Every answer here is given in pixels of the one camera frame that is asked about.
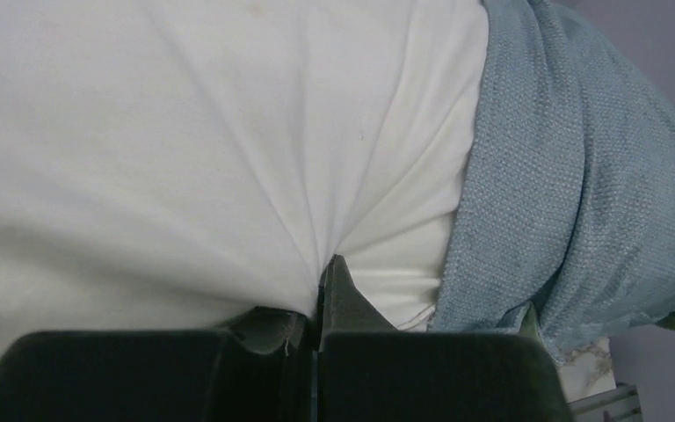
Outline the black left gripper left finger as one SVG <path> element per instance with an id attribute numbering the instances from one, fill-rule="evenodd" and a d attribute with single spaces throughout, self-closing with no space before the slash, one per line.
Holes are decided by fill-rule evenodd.
<path id="1" fill-rule="evenodd" d="M 309 421 L 303 315 L 257 308 L 219 327 L 41 331 L 0 358 L 0 421 Z"/>

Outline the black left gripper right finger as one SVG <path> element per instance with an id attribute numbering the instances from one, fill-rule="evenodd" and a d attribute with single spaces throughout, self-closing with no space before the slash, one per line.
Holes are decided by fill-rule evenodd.
<path id="1" fill-rule="evenodd" d="M 395 328 L 331 258 L 319 293 L 321 421 L 571 421 L 544 349 L 496 333 Z"/>

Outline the white pillow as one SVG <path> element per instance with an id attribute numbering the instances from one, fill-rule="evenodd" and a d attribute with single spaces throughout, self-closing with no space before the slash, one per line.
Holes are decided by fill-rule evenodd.
<path id="1" fill-rule="evenodd" d="M 478 1 L 0 1 L 0 355 L 309 315 L 336 254 L 424 331 L 488 34 Z"/>

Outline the blue pillowcase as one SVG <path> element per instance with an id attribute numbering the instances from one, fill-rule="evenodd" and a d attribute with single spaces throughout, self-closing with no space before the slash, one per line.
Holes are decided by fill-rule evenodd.
<path id="1" fill-rule="evenodd" d="M 488 1 L 461 202 L 429 328 L 557 360 L 675 315 L 675 111 L 574 11 Z"/>

